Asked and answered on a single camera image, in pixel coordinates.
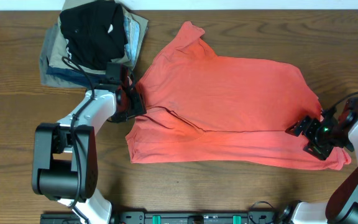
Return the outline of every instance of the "red garment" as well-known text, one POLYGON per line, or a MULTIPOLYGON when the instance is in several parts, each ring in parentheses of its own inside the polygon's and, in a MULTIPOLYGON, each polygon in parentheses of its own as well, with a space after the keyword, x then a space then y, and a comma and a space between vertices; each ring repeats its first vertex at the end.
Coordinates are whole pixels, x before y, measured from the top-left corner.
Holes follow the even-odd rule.
POLYGON ((250 161, 295 169, 341 169, 351 161, 335 148, 319 161, 304 136, 284 130, 320 116, 317 96, 293 65, 217 56, 191 22, 140 79, 147 114, 126 136, 131 161, 250 161))

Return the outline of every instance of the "black garment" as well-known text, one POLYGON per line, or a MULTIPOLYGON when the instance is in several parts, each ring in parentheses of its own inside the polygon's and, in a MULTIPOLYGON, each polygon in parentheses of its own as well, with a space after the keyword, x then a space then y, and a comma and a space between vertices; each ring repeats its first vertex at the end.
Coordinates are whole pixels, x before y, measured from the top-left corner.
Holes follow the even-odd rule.
POLYGON ((67 40, 68 57, 93 70, 124 56, 127 43, 122 6, 114 1, 95 1, 60 13, 60 30, 67 40))

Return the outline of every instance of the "wooden table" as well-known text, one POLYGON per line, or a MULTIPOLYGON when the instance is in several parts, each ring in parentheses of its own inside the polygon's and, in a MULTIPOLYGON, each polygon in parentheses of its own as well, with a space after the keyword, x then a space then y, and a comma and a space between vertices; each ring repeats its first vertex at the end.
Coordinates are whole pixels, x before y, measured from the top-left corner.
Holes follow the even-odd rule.
MULTIPOLYGON (((189 20, 218 55, 267 58, 296 65, 329 107, 358 90, 358 11, 139 11, 149 19, 135 70, 189 20)), ((34 131, 55 122, 83 98, 81 89, 40 85, 39 53, 59 12, 0 12, 0 223, 38 223, 45 211, 67 211, 30 186, 34 131)), ((97 137, 102 194, 118 207, 161 210, 246 210, 294 199, 327 201, 355 169, 303 171, 248 162, 131 164, 124 136, 133 121, 106 123, 97 137)))

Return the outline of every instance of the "white wall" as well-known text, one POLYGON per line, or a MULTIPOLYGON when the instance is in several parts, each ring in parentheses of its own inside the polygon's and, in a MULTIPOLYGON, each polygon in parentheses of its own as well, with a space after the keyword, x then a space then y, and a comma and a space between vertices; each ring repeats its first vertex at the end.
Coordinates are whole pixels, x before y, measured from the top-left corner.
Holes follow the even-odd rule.
MULTIPOLYGON (((65 0, 0 0, 0 10, 61 10, 65 0)), ((132 10, 358 9, 358 0, 116 0, 132 10)))

